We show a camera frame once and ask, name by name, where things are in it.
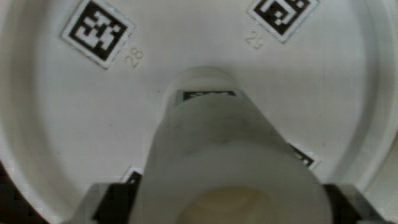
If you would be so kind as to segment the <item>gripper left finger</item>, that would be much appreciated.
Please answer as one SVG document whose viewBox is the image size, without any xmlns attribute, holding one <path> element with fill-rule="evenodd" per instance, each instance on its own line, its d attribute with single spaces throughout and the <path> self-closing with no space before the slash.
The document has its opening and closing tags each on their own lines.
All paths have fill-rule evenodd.
<svg viewBox="0 0 398 224">
<path fill-rule="evenodd" d="M 100 183 L 89 188 L 69 224 L 128 224 L 139 183 Z"/>
</svg>

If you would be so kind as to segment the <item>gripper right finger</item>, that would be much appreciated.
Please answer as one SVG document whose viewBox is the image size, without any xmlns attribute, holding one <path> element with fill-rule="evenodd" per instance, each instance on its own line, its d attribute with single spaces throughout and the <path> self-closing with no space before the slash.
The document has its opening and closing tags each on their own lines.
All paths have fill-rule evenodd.
<svg viewBox="0 0 398 224">
<path fill-rule="evenodd" d="M 332 224 L 386 224 L 386 219 L 354 185 L 324 185 L 331 208 Z"/>
</svg>

